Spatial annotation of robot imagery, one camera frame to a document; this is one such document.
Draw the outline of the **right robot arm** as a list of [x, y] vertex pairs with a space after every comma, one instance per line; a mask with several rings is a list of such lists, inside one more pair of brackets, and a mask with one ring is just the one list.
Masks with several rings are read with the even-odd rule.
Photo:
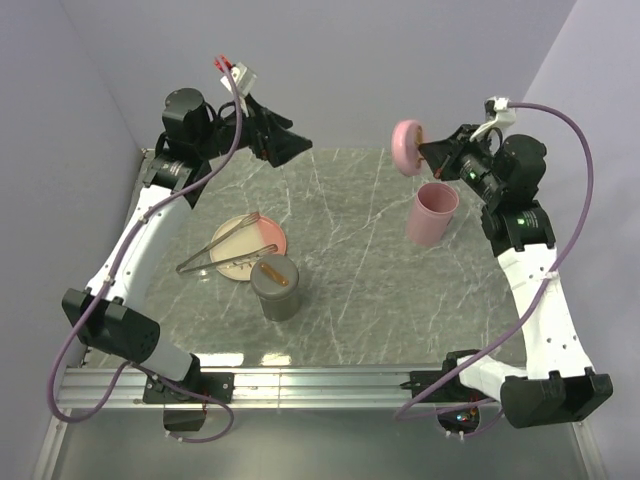
[[546, 171], [546, 147], [512, 135], [490, 149], [469, 125], [445, 140], [418, 147], [434, 177], [461, 180], [484, 205], [481, 224], [507, 278], [519, 320], [482, 350], [451, 352], [439, 380], [414, 396], [443, 389], [455, 400], [474, 390], [500, 403], [511, 426], [528, 428], [586, 419], [613, 394], [609, 375], [585, 353], [561, 285], [566, 251], [536, 200]]

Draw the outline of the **metal serving tongs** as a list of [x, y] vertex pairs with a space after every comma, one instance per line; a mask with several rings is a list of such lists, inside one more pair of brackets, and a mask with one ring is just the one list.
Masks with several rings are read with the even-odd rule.
[[252, 212], [226, 221], [205, 247], [176, 267], [176, 272], [201, 277], [218, 272], [232, 280], [248, 281], [259, 259], [268, 254], [283, 255], [286, 249], [280, 225]]

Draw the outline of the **pink round lid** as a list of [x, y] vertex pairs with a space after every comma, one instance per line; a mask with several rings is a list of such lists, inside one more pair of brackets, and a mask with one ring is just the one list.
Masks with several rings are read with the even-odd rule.
[[391, 135], [391, 158], [396, 169], [406, 177], [421, 173], [419, 147], [423, 143], [423, 129], [417, 120], [403, 120], [396, 124]]

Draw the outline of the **pink cylindrical container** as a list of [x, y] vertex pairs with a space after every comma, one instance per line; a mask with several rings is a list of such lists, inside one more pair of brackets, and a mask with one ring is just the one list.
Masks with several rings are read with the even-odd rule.
[[444, 236], [458, 206], [459, 196], [449, 185], [435, 182], [422, 185], [408, 216], [407, 237], [420, 246], [436, 245]]

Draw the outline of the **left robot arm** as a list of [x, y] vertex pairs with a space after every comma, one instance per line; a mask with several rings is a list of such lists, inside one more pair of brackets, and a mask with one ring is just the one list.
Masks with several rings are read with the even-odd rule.
[[252, 96], [239, 112], [226, 114], [194, 88], [167, 96], [162, 123], [129, 223], [102, 270], [83, 289], [68, 289], [62, 308], [84, 345], [167, 378], [169, 393], [190, 402], [202, 390], [195, 357], [142, 312], [157, 263], [216, 173], [211, 160], [228, 161], [248, 148], [277, 168], [313, 143], [293, 132], [292, 120]]

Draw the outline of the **grey round lid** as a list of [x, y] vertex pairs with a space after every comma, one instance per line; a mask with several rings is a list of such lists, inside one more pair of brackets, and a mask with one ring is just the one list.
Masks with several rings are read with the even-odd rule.
[[294, 293], [299, 271], [287, 256], [269, 254], [258, 260], [250, 274], [250, 285], [256, 295], [266, 300], [281, 300]]

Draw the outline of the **grey cylindrical container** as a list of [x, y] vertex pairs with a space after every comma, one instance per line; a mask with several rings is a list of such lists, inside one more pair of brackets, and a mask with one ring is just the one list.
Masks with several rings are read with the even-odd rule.
[[265, 318], [273, 322], [284, 322], [293, 318], [301, 305], [301, 296], [297, 291], [285, 292], [275, 297], [258, 294], [257, 297]]

